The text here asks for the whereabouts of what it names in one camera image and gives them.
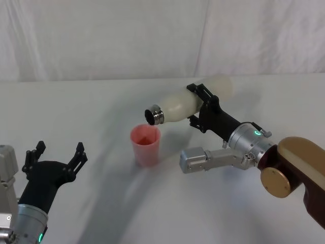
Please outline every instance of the white bottle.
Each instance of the white bottle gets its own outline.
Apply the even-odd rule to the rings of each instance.
[[[196,82],[203,84],[221,101],[227,100],[233,93],[231,80],[225,75],[216,75]],[[157,105],[145,111],[145,117],[150,125],[177,122],[199,112],[203,101],[186,87],[165,97]]]

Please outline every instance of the fabric backdrop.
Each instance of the fabric backdrop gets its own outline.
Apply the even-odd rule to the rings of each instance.
[[[0,0],[2,82],[324,71],[324,0]]]

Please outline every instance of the plastic cup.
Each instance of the plastic cup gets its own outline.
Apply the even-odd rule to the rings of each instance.
[[[139,165],[152,167],[158,164],[160,131],[156,126],[138,125],[132,129],[130,139]]]

